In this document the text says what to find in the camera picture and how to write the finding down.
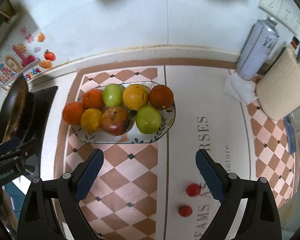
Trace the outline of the red cherry tomato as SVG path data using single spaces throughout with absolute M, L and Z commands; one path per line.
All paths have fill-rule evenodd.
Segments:
M 202 187 L 199 184 L 191 184 L 186 188 L 186 193 L 190 197 L 200 195 Z
M 178 213 L 181 217 L 190 217 L 193 213 L 193 209 L 188 205 L 181 205 L 178 207 Z

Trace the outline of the yellow lemon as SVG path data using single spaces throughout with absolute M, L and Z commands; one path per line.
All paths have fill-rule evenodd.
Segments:
M 93 134 L 101 129 L 101 117 L 103 113 L 99 109 L 89 108 L 81 116 L 81 127 Z

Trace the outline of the red apple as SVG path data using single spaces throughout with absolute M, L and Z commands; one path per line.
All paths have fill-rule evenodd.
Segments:
M 109 107 L 101 117 L 101 128 L 111 135 L 119 136 L 125 133 L 129 122 L 129 114 L 124 108 Z

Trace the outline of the small orange tangerine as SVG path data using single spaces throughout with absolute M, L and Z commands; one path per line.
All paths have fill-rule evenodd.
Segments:
M 85 109 L 102 109 L 104 107 L 102 92 L 99 89 L 89 90 L 83 96 L 82 105 Z

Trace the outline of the green apple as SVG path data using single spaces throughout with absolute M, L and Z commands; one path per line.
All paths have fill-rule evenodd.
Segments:
M 108 84 L 103 91 L 103 102 L 107 107 L 121 105 L 123 90 L 118 84 Z
M 138 110 L 135 122 L 141 133 L 152 134 L 161 126 L 161 115 L 155 107 L 145 105 Z

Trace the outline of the large yellow orange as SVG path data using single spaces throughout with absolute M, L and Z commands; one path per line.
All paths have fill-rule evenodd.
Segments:
M 122 95 L 124 105 L 130 110 L 138 110 L 148 103 L 148 91 L 141 84 L 129 85 Z

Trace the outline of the dark orange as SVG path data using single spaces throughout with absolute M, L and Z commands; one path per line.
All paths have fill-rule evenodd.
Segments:
M 158 110 L 165 110 L 173 105 L 173 92 L 166 85 L 153 87 L 148 96 L 149 103 Z

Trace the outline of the checkered brown kitchen mat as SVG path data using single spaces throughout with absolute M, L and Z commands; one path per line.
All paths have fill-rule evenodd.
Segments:
M 200 239 L 219 208 L 195 164 L 205 149 L 228 172 L 243 179 L 265 177 L 278 207 L 294 194 L 300 158 L 288 151 L 282 120 L 268 118 L 257 101 L 246 105 L 225 94 L 232 71 L 198 66 L 143 66 L 77 72 L 68 102 L 110 83 L 153 81 L 174 93 L 175 120 L 148 144 L 90 144 L 61 123 L 55 176 L 71 172 L 94 149 L 104 163 L 87 197 L 79 205 L 93 230 L 105 239 Z M 186 188 L 199 184 L 200 195 Z M 193 213 L 181 217 L 178 207 Z

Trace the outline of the black frying pan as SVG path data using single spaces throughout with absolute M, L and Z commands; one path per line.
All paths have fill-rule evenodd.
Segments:
M 17 137 L 23 141 L 34 115 L 34 94 L 21 74 L 14 81 L 0 110 L 0 144 Z

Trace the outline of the black induction cooktop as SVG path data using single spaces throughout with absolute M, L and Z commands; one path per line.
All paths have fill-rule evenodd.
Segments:
M 38 90 L 36 92 L 29 92 L 27 99 L 29 99 L 32 112 L 27 115 L 27 120 L 30 120 L 30 126 L 27 130 L 23 142 L 30 142 L 33 139 L 38 140 L 38 144 L 30 149 L 28 154 L 32 154 L 26 161 L 27 165 L 40 168 L 41 152 L 43 138 L 46 128 L 46 122 L 50 113 L 52 102 L 55 98 L 58 87 Z

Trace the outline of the floral ceramic oval plate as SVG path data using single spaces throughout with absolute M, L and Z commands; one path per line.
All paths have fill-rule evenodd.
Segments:
M 147 89 L 148 96 L 149 96 L 151 89 L 153 87 L 159 85 L 158 83 L 153 82 L 153 81 L 122 83 L 122 84 L 118 84 L 118 85 L 121 86 L 122 90 L 124 91 L 129 85 L 137 84 L 137 83 L 143 85 Z M 103 94 L 105 87 L 106 86 L 93 88 L 93 89 L 99 89 Z M 85 95 L 85 93 L 80 98 L 78 98 L 77 102 L 80 102 L 82 104 L 82 99 L 83 99 L 83 96 Z M 121 105 L 119 105 L 119 106 L 124 108 L 128 112 L 129 117 L 130 117 L 130 122 L 129 122 L 128 127 L 124 134 L 119 135 L 119 136 L 114 136 L 114 135 L 111 135 L 108 132 L 104 131 L 102 128 L 98 132 L 90 134 L 81 127 L 81 123 L 76 126 L 70 125 L 71 130 L 74 132 L 75 136 L 79 140 L 81 140 L 85 143 L 90 143 L 90 144 L 148 144 L 148 143 L 152 143 L 152 142 L 159 140 L 172 127 L 174 120 L 175 120 L 176 110 L 175 110 L 175 102 L 173 101 L 173 105 L 170 108 L 165 109 L 165 110 L 157 109 L 161 115 L 160 128 L 155 133 L 143 134 L 138 130 L 138 128 L 136 126 L 136 122 L 135 122 L 136 115 L 137 115 L 139 109 L 138 110 L 130 110 L 124 105 L 123 101 L 121 102 Z M 104 104 L 104 107 L 99 110 L 102 113 L 104 113 L 108 108 L 109 107 L 107 107 Z

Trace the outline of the white paper towel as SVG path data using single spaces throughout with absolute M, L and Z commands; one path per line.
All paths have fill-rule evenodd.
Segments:
M 257 100 L 255 83 L 242 79 L 237 73 L 231 74 L 225 81 L 224 92 L 240 102 L 249 105 Z

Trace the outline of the white spray can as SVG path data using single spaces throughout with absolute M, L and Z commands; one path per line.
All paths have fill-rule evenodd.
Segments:
M 236 63 L 236 71 L 244 80 L 251 80 L 273 51 L 279 40 L 276 25 L 272 17 L 254 24 Z

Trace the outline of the colourful wall sticker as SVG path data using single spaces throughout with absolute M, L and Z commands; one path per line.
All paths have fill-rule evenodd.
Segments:
M 57 50 L 55 39 L 35 25 L 16 27 L 0 47 L 0 89 L 8 91 L 19 75 L 30 81 L 52 69 Z

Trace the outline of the white wall socket strip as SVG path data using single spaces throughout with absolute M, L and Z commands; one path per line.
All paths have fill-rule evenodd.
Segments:
M 300 12 L 286 0 L 260 0 L 258 7 L 287 27 L 292 33 L 300 34 Z

